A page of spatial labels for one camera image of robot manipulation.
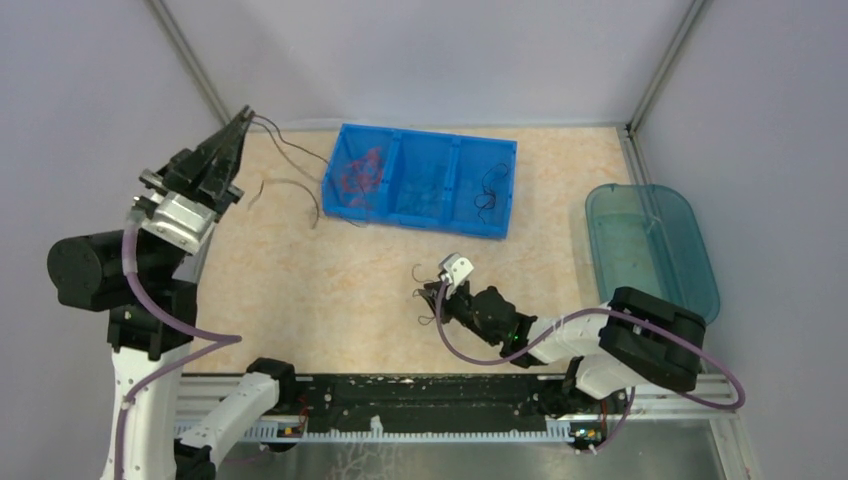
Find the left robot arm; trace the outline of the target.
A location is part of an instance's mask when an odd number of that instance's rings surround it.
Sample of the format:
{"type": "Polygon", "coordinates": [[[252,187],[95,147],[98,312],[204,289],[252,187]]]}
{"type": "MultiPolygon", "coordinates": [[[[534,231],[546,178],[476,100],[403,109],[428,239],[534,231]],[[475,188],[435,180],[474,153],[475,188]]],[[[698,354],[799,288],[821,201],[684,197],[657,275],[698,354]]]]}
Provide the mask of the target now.
{"type": "Polygon", "coordinates": [[[198,146],[143,171],[144,193],[122,228],[59,240],[48,253],[59,302],[108,316],[114,404],[106,479],[212,479],[263,415],[298,404],[294,367],[259,358],[195,427],[175,431],[183,370],[202,355],[193,342],[212,353],[240,340],[197,325],[198,286],[176,271],[243,197],[235,178],[254,118],[244,107],[198,146]]]}

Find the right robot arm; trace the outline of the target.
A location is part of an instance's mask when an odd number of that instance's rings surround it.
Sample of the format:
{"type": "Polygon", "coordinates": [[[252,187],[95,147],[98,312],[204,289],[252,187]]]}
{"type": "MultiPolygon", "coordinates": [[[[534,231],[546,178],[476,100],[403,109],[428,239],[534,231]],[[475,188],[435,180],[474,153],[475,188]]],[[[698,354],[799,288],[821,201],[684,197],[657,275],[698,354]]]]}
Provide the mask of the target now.
{"type": "Polygon", "coordinates": [[[415,294],[426,301],[439,330],[455,320],[498,348],[492,366],[567,362],[563,398],[576,412],[631,387],[690,392],[697,383],[706,321],[632,287],[617,288],[599,307],[560,317],[523,314],[494,286],[471,294],[467,283],[434,281],[415,294]]]}

